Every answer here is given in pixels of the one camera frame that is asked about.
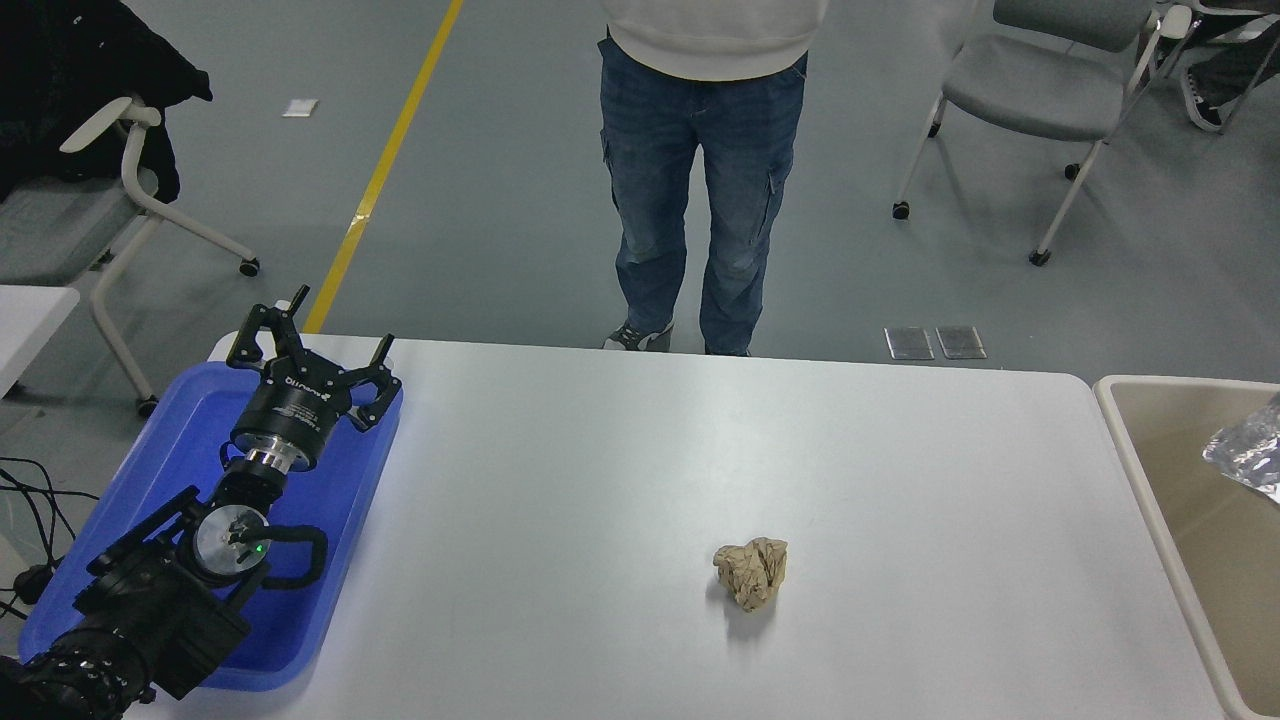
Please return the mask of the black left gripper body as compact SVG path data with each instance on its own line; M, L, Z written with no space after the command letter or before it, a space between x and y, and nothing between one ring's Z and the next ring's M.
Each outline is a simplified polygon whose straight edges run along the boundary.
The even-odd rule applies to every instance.
M289 460L289 471L310 471L339 418L351 409L340 370L260 373L260 384L230 432L244 455L265 451Z

